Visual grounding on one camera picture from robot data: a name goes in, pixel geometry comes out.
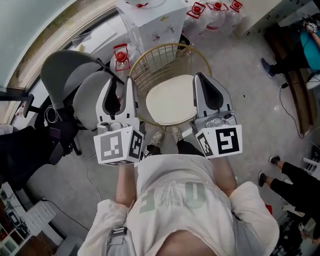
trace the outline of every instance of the chair backrest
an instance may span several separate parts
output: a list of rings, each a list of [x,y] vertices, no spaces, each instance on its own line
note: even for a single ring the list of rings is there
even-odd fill
[[[97,128],[96,104],[103,87],[111,78],[112,76],[104,71],[91,74],[83,81],[73,98],[74,116],[88,130]]]
[[[56,51],[44,61],[40,77],[56,110],[64,107],[64,89],[69,76],[79,66],[95,61],[90,54],[74,50]]]

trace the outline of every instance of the person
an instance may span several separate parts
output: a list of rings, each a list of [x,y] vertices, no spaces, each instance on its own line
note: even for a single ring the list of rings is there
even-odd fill
[[[320,70],[320,30],[313,32],[307,23],[303,23],[306,31],[301,31],[300,41],[294,49],[276,65],[270,65],[264,58],[261,59],[267,75],[272,78],[276,74],[284,74],[302,68]]]
[[[115,202],[98,204],[78,255],[107,255],[111,231],[125,226],[137,256],[269,256],[279,226],[258,187],[237,187],[226,157],[208,160],[178,127],[171,133],[179,154],[161,154],[164,133],[157,132],[138,165],[137,183],[134,165],[119,167]]]
[[[283,174],[287,175],[293,184],[266,176],[262,171],[258,174],[258,185],[267,184],[274,192],[295,207],[297,212],[309,215],[318,223],[320,221],[320,209],[315,203],[315,198],[320,187],[320,180],[288,162],[281,161],[279,156],[269,158],[269,162],[278,166]],[[314,244],[320,244],[320,227],[316,224],[313,231]]]

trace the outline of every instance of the white cushion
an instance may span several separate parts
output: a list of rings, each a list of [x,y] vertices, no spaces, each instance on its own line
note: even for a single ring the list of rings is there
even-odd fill
[[[149,91],[146,107],[154,121],[163,126],[176,125],[196,115],[193,79],[193,75],[180,75]]]

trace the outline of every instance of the gold wire frame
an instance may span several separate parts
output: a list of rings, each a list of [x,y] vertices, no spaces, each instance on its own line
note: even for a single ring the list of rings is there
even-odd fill
[[[181,43],[164,43],[144,53],[135,62],[129,75],[138,96],[145,99],[148,92],[160,83],[181,75],[194,76],[198,72],[212,76],[208,61],[198,50]],[[164,126],[137,116],[153,126]]]

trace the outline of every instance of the gray chair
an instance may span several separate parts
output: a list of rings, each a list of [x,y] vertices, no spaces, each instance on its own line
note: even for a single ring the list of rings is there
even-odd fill
[[[107,81],[115,77],[118,84],[124,84],[99,58],[73,50],[51,54],[42,65],[40,77],[59,119],[75,123],[78,130],[97,128],[96,103]],[[64,100],[77,87],[72,106],[66,106]],[[71,146],[81,154],[73,139]]]

